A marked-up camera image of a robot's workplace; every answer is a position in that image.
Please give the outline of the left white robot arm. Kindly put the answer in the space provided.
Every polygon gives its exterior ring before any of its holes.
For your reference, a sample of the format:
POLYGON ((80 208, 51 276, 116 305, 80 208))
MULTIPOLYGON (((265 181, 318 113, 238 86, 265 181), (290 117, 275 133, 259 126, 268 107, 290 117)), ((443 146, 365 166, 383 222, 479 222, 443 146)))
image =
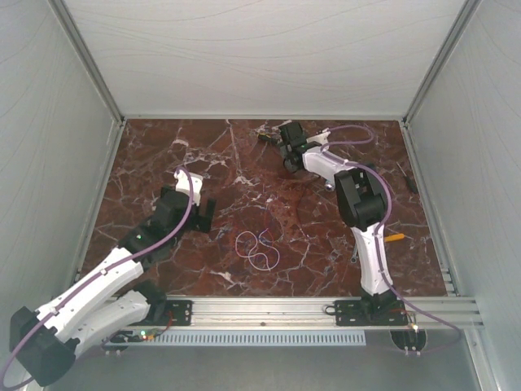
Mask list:
POLYGON ((211 229, 216 201, 199 212, 203 179, 178 178, 162 187, 154 213, 133 228, 87 275, 36 310, 23 306, 11 316, 8 364, 19 362, 41 387, 62 378, 92 346, 121 328, 162 322, 165 295, 145 281, 107 300, 170 254, 187 231, 211 229))

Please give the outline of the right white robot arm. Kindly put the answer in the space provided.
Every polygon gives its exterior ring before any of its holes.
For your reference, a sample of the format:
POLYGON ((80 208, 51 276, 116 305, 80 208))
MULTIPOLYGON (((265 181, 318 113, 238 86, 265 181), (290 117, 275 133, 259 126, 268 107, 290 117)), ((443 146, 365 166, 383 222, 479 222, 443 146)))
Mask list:
POLYGON ((313 137, 298 122, 279 128, 283 164, 292 173, 305 170, 330 183, 336 194, 339 215, 355 238, 361 267, 361 298, 336 301, 339 326, 402 326, 409 323, 387 268, 383 237, 392 211, 390 191, 375 169, 351 162, 329 151, 329 132, 313 137))

